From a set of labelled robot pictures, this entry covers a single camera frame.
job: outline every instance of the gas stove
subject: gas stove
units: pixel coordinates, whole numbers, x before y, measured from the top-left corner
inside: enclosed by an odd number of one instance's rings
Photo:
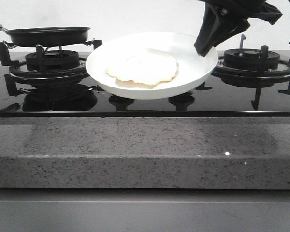
[[[86,72],[89,53],[36,46],[11,60],[11,47],[0,43],[0,117],[290,116],[290,51],[245,49],[243,40],[221,53],[200,86],[157,100],[104,91]]]

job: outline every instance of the black frying pan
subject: black frying pan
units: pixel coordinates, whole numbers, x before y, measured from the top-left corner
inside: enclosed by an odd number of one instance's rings
[[[89,27],[50,27],[8,30],[0,24],[0,31],[8,34],[14,45],[20,47],[66,46],[81,44],[87,40]]]

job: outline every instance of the white wall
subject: white wall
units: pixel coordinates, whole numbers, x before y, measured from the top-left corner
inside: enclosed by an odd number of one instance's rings
[[[284,14],[273,26],[250,19],[244,47],[290,49],[290,4],[287,0],[268,0]],[[7,29],[52,26],[89,26],[89,38],[105,42],[119,36],[146,32],[172,31],[197,36],[203,19],[204,3],[197,0],[0,0],[0,23]],[[237,35],[220,46],[225,50],[239,46]],[[0,32],[0,41],[9,37]],[[91,51],[83,45],[69,49]],[[32,51],[16,48],[13,51]]]

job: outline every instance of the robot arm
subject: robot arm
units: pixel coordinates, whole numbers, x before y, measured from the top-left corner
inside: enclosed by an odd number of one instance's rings
[[[201,56],[228,38],[246,31],[249,18],[259,18],[274,24],[282,13],[266,0],[200,0],[205,13],[195,48]]]

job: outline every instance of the white plate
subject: white plate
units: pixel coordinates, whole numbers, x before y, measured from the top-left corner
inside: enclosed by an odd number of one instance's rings
[[[197,54],[196,37],[171,33],[148,32],[120,37],[95,49],[88,57],[86,69],[89,75],[105,91],[131,99],[160,99],[185,93],[202,84],[218,61],[218,53],[212,48],[205,57]],[[178,74],[170,82],[156,86],[123,82],[106,74],[108,59],[116,50],[143,47],[162,50],[173,55],[178,62]]]

